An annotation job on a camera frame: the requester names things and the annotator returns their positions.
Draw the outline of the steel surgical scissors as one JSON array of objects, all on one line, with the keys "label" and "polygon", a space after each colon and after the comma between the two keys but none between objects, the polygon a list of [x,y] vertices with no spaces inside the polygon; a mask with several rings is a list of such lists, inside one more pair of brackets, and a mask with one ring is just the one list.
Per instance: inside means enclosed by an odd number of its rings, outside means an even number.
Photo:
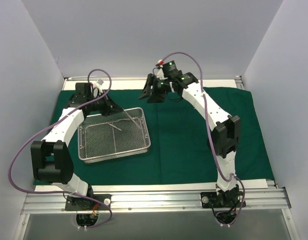
[{"label": "steel surgical scissors", "polygon": [[117,126],[111,124],[111,123],[107,123],[109,126],[113,127],[114,129],[118,130],[118,131],[122,131],[120,128],[118,128]]}]

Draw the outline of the metal mesh tray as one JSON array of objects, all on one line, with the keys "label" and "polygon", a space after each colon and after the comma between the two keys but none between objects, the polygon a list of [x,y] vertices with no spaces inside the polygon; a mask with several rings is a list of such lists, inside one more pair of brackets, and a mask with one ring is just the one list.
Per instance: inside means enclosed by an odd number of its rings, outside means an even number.
[{"label": "metal mesh tray", "polygon": [[86,164],[145,153],[151,146],[144,111],[125,109],[141,126],[138,129],[123,112],[110,116],[89,115],[78,128],[78,157]]}]

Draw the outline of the green surgical cloth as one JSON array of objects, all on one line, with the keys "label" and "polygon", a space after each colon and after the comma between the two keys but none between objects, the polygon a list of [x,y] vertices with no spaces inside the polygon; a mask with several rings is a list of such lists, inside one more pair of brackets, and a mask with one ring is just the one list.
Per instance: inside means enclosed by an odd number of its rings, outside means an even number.
[{"label": "green surgical cloth", "polygon": [[[211,87],[207,93],[231,115],[241,118],[241,138],[235,158],[241,180],[274,178],[252,94],[231,87]],[[69,152],[75,174],[92,185],[167,185],[217,180],[202,116],[186,101],[146,103],[140,90],[112,90],[110,97],[125,109],[143,109],[151,145],[146,153],[86,164],[78,156],[74,135]]]}]

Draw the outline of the steel tweezers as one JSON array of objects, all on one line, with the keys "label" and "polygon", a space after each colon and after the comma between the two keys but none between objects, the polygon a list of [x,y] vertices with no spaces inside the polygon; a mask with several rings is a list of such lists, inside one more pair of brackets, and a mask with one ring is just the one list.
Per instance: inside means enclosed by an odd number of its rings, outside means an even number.
[{"label": "steel tweezers", "polygon": [[134,123],[134,125],[141,130],[141,126],[127,113],[127,111],[123,110],[124,115]]}]

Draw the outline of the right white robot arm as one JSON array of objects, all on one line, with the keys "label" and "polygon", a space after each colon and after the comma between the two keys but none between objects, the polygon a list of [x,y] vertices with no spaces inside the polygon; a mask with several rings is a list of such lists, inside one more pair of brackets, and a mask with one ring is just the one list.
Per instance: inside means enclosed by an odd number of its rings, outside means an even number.
[{"label": "right white robot arm", "polygon": [[204,118],[209,145],[217,168],[216,200],[228,206],[234,200],[231,190],[237,187],[235,156],[241,131],[241,119],[223,110],[204,90],[203,80],[178,70],[175,62],[159,60],[148,74],[139,99],[163,103],[168,93],[177,93]]}]

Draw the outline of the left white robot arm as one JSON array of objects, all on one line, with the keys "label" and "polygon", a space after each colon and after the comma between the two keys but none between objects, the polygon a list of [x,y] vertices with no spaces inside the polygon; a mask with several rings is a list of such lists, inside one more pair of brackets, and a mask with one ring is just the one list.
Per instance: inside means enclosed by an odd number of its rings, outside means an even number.
[{"label": "left white robot arm", "polygon": [[31,144],[34,179],[59,187],[77,198],[76,203],[84,210],[94,205],[92,187],[74,173],[74,164],[68,145],[77,128],[91,112],[107,117],[123,112],[107,92],[92,91],[93,84],[79,82],[75,92],[62,110],[59,120],[41,140]]}]

